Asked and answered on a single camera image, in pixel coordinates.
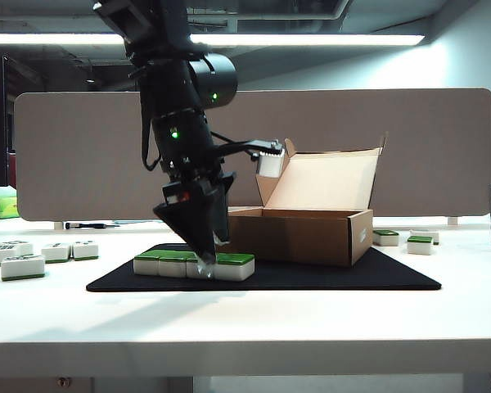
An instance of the gray partition panel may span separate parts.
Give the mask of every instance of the gray partition panel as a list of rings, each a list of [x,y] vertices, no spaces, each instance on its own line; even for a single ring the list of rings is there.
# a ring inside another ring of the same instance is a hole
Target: gray partition panel
[[[489,211],[488,90],[239,92],[208,117],[230,138],[290,138],[299,151],[376,147],[388,133],[372,196],[376,215]],[[22,217],[154,218],[167,176],[142,166],[138,93],[28,93],[16,102],[15,123]],[[225,169],[238,172],[230,204],[260,205],[249,157],[228,157]]]

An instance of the green indicator light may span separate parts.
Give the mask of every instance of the green indicator light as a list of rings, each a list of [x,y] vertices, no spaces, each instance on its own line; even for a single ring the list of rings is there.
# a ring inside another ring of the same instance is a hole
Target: green indicator light
[[[171,137],[174,139],[178,139],[178,137],[180,136],[176,127],[172,127],[169,131],[171,132]]]

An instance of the box lid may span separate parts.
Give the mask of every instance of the box lid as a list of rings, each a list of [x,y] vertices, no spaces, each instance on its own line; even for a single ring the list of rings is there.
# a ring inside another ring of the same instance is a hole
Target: box lid
[[[361,210],[369,206],[382,147],[357,151],[297,152],[286,139],[280,178],[257,175],[271,209]]]

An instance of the screwdriver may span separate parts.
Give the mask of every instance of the screwdriver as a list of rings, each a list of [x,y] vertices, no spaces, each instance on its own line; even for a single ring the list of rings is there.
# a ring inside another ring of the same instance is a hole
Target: screwdriver
[[[119,225],[108,225],[108,224],[74,224],[74,223],[65,223],[65,229],[80,229],[80,228],[93,228],[93,229],[106,229],[106,228],[115,228],[119,227]]]

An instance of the white wall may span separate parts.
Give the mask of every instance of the white wall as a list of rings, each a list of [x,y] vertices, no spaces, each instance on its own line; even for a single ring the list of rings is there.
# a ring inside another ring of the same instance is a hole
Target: white wall
[[[256,80],[240,90],[439,87],[491,90],[491,0],[475,4],[431,45]]]

